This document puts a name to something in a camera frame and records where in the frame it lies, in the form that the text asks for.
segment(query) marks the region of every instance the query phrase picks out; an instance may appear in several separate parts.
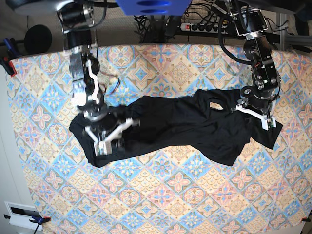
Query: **tiled pattern fabric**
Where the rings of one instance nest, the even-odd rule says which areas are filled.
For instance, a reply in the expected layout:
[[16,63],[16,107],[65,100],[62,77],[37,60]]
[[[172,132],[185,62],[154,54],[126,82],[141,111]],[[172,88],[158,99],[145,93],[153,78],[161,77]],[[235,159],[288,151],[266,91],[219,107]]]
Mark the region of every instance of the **tiled pattern fabric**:
[[[218,46],[102,47],[98,57],[110,105],[251,84],[250,67]],[[273,150],[251,140],[228,167],[173,146],[103,168],[87,163],[68,130],[77,114],[68,57],[15,60],[18,74],[7,77],[13,127],[31,197],[52,218],[45,233],[247,234],[298,225],[312,208],[312,63],[286,52],[273,59],[281,75],[274,115],[284,125]],[[109,94],[115,76],[121,84]]]

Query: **wall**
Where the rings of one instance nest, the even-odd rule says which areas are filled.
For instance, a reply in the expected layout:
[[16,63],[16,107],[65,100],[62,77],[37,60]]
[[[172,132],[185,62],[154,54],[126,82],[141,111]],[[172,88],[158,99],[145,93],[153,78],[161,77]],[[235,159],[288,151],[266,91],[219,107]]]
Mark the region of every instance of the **wall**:
[[3,214],[9,214],[4,201],[34,206],[15,143],[5,74],[5,70],[0,66],[0,233],[30,234],[34,230],[12,226],[8,224],[9,220],[3,217]]

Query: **black t-shirt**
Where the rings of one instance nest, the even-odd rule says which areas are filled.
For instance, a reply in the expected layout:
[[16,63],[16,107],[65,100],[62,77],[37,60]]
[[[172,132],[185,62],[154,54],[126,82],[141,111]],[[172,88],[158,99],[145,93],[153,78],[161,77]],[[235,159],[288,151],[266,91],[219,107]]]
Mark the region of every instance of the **black t-shirt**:
[[[96,167],[173,145],[191,145],[210,160],[232,166],[250,137],[272,149],[282,128],[277,122],[276,128],[266,131],[261,120],[232,112],[238,99],[239,90],[199,89],[193,96],[181,98],[143,96],[123,107],[125,117],[139,119],[140,126],[123,132],[124,151],[114,150],[107,156],[95,156],[93,141],[82,134],[90,125],[82,114],[74,118],[69,130],[83,147],[88,162]],[[223,110],[211,108],[211,103]]]

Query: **black round object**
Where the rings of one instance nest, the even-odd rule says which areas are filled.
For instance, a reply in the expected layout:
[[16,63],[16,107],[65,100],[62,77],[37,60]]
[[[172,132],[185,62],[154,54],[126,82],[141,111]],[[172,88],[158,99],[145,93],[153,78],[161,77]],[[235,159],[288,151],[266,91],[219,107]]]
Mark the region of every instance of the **black round object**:
[[47,52],[51,44],[51,31],[48,27],[41,24],[31,27],[24,38],[25,49],[30,55]]

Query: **patterned tablecloth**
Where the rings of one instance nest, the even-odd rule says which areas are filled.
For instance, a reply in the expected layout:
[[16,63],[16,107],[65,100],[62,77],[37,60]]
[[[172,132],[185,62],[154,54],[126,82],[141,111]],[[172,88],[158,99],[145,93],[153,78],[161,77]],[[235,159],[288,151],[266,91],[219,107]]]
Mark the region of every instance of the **patterned tablecloth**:
[[[231,51],[242,56],[241,49]],[[251,82],[250,67],[218,46],[136,45],[99,49],[110,105],[142,95],[179,97],[198,88]],[[53,53],[15,60],[7,77],[16,143],[45,233],[247,234],[298,225],[312,208],[311,58],[273,52],[281,74],[274,115],[284,127],[274,150],[251,140],[233,167],[174,146],[95,168],[68,131],[69,59]]]

